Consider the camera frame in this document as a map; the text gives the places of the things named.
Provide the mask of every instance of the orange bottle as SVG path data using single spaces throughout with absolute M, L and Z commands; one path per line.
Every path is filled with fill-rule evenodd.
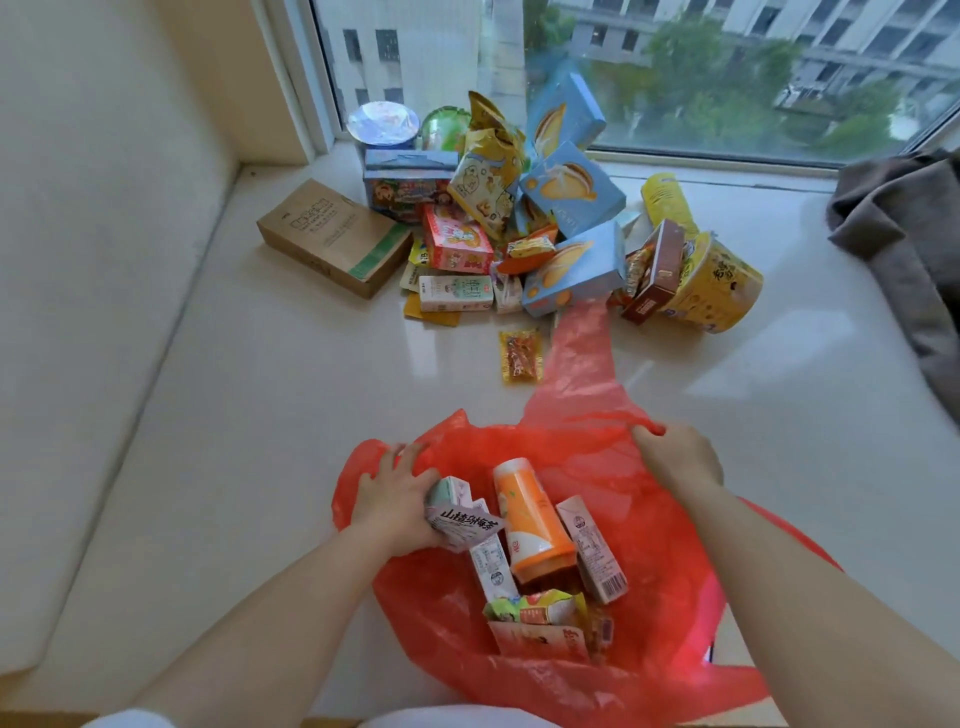
M 507 522 L 511 571 L 525 584 L 577 564 L 577 547 L 525 457 L 493 469 L 500 516 Z

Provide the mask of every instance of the snack pile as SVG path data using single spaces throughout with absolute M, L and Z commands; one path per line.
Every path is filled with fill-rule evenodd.
M 453 476 L 424 507 L 451 551 L 469 551 L 501 654 L 603 664 L 613 640 L 606 607 L 627 593 L 627 579 L 583 499 L 551 504 L 525 458 L 501 463 L 491 477 L 499 517 Z

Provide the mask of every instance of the barcode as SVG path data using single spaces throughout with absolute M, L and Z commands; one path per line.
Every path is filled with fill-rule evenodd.
M 615 596 L 620 595 L 627 589 L 627 578 L 622 574 L 616 574 L 600 585 L 607 599 L 613 600 Z

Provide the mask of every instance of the brown cardboard box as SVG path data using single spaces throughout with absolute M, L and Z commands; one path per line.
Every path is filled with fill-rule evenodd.
M 264 242 L 365 299 L 407 259 L 406 225 L 307 180 L 256 221 Z
M 644 243 L 644 247 L 648 245 L 654 247 L 650 270 L 622 314 L 623 318 L 638 326 L 677 293 L 684 257 L 684 229 L 673 220 L 663 220 Z

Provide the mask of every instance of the sleeve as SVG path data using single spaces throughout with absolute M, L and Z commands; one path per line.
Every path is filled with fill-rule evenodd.
M 84 728 L 176 728 L 165 717 L 147 711 L 129 710 L 98 717 Z

